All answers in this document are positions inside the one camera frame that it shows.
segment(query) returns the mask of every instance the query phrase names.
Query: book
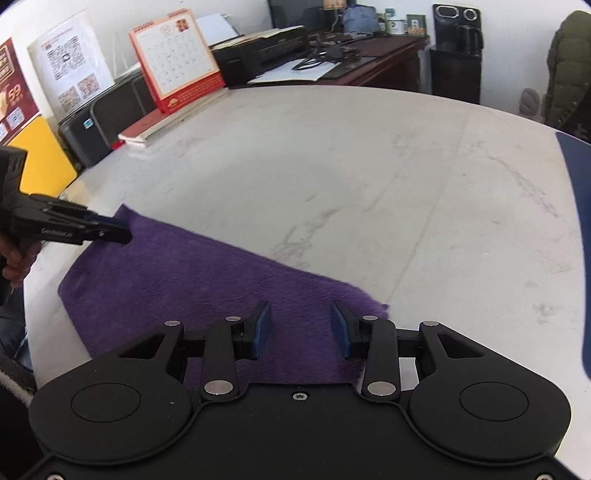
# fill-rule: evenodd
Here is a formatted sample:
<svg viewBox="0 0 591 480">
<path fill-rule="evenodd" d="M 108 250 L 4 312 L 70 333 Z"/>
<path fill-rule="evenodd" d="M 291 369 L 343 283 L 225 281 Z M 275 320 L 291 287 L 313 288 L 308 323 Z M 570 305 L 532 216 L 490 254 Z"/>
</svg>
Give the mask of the book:
<svg viewBox="0 0 591 480">
<path fill-rule="evenodd" d="M 164 113 L 159 109 L 153 110 L 148 115 L 123 130 L 118 135 L 119 140 L 128 145 L 144 147 L 156 136 L 157 133 L 166 128 L 171 128 L 177 125 L 194 113 L 203 111 L 207 106 L 212 105 L 227 95 L 228 89 L 217 90 L 184 106 L 174 113 Z"/>
</svg>

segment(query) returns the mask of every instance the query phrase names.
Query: blue gripper pad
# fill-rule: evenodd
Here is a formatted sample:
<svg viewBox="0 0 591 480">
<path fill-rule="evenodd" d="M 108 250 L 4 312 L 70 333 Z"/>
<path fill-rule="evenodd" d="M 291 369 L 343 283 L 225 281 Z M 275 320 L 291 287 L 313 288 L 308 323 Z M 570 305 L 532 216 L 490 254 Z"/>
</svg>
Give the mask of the blue gripper pad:
<svg viewBox="0 0 591 480">
<path fill-rule="evenodd" d="M 269 336 L 269 330 L 271 329 L 271 303 L 267 303 L 265 308 L 261 312 L 258 320 L 256 321 L 256 333 L 255 333 L 255 340 L 253 343 L 254 353 L 256 358 L 260 358 L 263 349 L 265 348 L 265 343 L 267 342 L 267 337 Z"/>
<path fill-rule="evenodd" d="M 349 338 L 349 325 L 334 302 L 330 304 L 330 327 L 333 338 L 339 346 L 341 356 L 347 359 L 350 358 L 351 340 Z"/>
</svg>

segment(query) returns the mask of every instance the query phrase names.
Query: white marble table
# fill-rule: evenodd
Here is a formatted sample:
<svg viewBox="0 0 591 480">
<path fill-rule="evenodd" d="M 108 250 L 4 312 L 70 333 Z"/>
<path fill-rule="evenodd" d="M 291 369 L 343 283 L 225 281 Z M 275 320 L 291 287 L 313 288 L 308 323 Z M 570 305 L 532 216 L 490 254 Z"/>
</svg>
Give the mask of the white marble table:
<svg viewBox="0 0 591 480">
<path fill-rule="evenodd" d="M 67 195 L 350 282 L 399 327 L 438 320 L 523 364 L 568 396 L 558 458 L 590 478 L 583 253 L 554 133 L 414 93 L 238 90 L 146 150 L 114 152 Z M 49 245 L 26 281 L 39 385 L 88 359 L 57 296 L 81 251 Z M 403 374 L 412 387 L 408 362 Z"/>
</svg>

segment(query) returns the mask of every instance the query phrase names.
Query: human hand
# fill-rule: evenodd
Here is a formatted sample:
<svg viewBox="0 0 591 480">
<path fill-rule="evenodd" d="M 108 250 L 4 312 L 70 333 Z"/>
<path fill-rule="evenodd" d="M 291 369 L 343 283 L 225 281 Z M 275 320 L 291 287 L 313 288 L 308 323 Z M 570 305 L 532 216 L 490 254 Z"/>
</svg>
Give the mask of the human hand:
<svg viewBox="0 0 591 480">
<path fill-rule="evenodd" d="M 41 242 L 24 241 L 21 248 L 22 252 L 8 235 L 0 233 L 0 255 L 6 258 L 2 276 L 10 280 L 12 288 L 22 287 L 23 280 L 31 271 L 31 266 L 41 251 Z"/>
</svg>

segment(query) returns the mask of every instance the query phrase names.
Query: printer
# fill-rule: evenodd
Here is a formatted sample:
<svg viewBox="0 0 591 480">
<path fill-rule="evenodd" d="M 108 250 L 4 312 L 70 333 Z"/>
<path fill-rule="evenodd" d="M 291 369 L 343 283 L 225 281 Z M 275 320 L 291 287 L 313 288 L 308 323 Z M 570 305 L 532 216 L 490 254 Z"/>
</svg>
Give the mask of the printer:
<svg viewBox="0 0 591 480">
<path fill-rule="evenodd" d="M 253 78 L 310 53 L 304 26 L 274 28 L 234 38 L 212 47 L 226 86 L 245 85 Z"/>
</svg>

